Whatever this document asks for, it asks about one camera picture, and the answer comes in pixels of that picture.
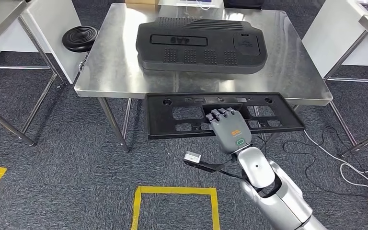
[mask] black license plate bracket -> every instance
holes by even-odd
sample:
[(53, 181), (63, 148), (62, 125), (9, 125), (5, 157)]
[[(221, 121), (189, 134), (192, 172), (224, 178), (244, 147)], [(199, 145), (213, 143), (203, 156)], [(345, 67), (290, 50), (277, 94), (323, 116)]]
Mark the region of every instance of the black license plate bracket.
[[(145, 103), (149, 139), (214, 136), (205, 115), (213, 109), (229, 107), (242, 114), (253, 134), (302, 131), (305, 128), (284, 97), (276, 92), (148, 93)], [(259, 109), (259, 114), (254, 111), (254, 106)], [(180, 112), (189, 108), (189, 113)], [(191, 110), (196, 111), (195, 117), (186, 117), (192, 115)]]

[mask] black plastic panel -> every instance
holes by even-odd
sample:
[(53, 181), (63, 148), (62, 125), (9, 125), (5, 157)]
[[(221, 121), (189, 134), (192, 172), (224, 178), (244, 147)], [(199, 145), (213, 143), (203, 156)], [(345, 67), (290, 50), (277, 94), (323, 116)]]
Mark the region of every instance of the black plastic panel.
[(139, 64), (150, 70), (252, 74), (263, 68), (263, 32), (248, 22), (158, 18), (139, 26)]
[[(205, 114), (229, 107), (242, 114), (251, 133), (305, 128), (279, 93), (149, 93), (145, 102), (149, 139), (214, 136)], [(253, 106), (260, 108), (260, 116), (254, 113)]]

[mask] mounting hole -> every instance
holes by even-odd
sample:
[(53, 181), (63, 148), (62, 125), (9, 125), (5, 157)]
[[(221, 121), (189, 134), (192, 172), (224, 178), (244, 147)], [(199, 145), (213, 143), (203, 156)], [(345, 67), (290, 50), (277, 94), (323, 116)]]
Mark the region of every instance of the mounting hole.
[(163, 100), (163, 104), (164, 104), (164, 105), (171, 105), (171, 104), (172, 104), (172, 102), (171, 102), (171, 100), (170, 100), (170, 99), (164, 99), (164, 100)]

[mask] white cable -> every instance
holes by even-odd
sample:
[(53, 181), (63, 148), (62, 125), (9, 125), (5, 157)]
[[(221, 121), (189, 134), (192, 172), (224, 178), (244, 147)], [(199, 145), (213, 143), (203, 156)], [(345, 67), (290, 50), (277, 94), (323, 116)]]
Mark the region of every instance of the white cable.
[(209, 10), (211, 8), (211, 7), (204, 8), (198, 0), (196, 0), (196, 1), (198, 3), (198, 7), (201, 8), (201, 9), (203, 9), (203, 10), (205, 10), (205, 11), (207, 11), (207, 10)]
[[(340, 170), (340, 172), (341, 172), (341, 176), (342, 176), (342, 178), (343, 178), (346, 182), (348, 182), (349, 184), (357, 185), (357, 186), (368, 187), (368, 185), (365, 185), (365, 184), (356, 184), (356, 183), (353, 183), (353, 182), (349, 181), (348, 179), (346, 179), (346, 178), (345, 178), (345, 176), (344, 176), (344, 173), (342, 172), (342, 167), (343, 167), (344, 165), (349, 166), (351, 169), (353, 169), (353, 170), (355, 170), (355, 171), (356, 171), (357, 169), (356, 169), (356, 168), (354, 168), (354, 167), (353, 167), (352, 165), (350, 165), (350, 164), (346, 164), (346, 163), (341, 164), (341, 166), (340, 166), (339, 170)], [(367, 178), (365, 175), (363, 175), (363, 174), (361, 174), (361, 173), (359, 173), (359, 175), (363, 176), (364, 178), (366, 178), (366, 179), (368, 180), (368, 178)]]
[(353, 185), (357, 185), (357, 186), (363, 186), (363, 187), (368, 187), (368, 185), (365, 185), (365, 184), (356, 184), (356, 183), (353, 183), (353, 182), (351, 182), (351, 181), (349, 181), (349, 180), (347, 180), (346, 178), (345, 178), (345, 176), (344, 176), (344, 174), (343, 174), (343, 172), (342, 172), (342, 167), (343, 166), (349, 166), (351, 169), (353, 169), (355, 172), (357, 172), (358, 174), (360, 174), (361, 176), (363, 176), (366, 180), (368, 180), (368, 178), (364, 175), (365, 173), (368, 173), (368, 171), (364, 171), (364, 172), (362, 172), (362, 171), (359, 171), (357, 168), (355, 168), (354, 166), (352, 166), (351, 164), (349, 164), (348, 162), (346, 162), (346, 161), (344, 161), (344, 160), (342, 160), (342, 159), (340, 159), (340, 158), (337, 158), (336, 156), (334, 156), (334, 155), (332, 155), (332, 154), (330, 154), (327, 150), (325, 150), (321, 145), (319, 145), (317, 142), (315, 142), (309, 135), (308, 135), (308, 133), (304, 130), (304, 133), (305, 133), (305, 135), (308, 137), (308, 139), (312, 142), (312, 143), (314, 143), (316, 146), (318, 146), (320, 149), (322, 149), (326, 154), (328, 154), (329, 156), (331, 156), (332, 158), (334, 158), (334, 159), (336, 159), (336, 160), (338, 160), (338, 161), (341, 161), (342, 162), (342, 164), (341, 164), (341, 166), (340, 166), (340, 168), (339, 168), (339, 170), (340, 170), (340, 172), (341, 172), (341, 176), (342, 176), (342, 178), (346, 181), (346, 182), (348, 182), (349, 184), (353, 184)]

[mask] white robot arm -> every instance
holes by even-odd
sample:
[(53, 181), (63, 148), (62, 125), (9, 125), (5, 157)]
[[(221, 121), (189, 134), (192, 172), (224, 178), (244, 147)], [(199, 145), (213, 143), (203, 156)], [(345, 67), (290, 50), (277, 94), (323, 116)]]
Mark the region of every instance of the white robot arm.
[[(277, 230), (326, 230), (312, 215), (312, 208), (302, 197), (302, 191), (260, 149), (252, 147), (252, 135), (242, 115), (232, 108), (213, 110), (207, 115), (222, 149), (232, 156), (225, 164), (208, 164), (200, 155), (188, 152), (184, 162), (208, 172), (220, 171), (226, 164), (238, 162), (243, 168), (242, 190)], [(270, 192), (259, 192), (271, 187)]]

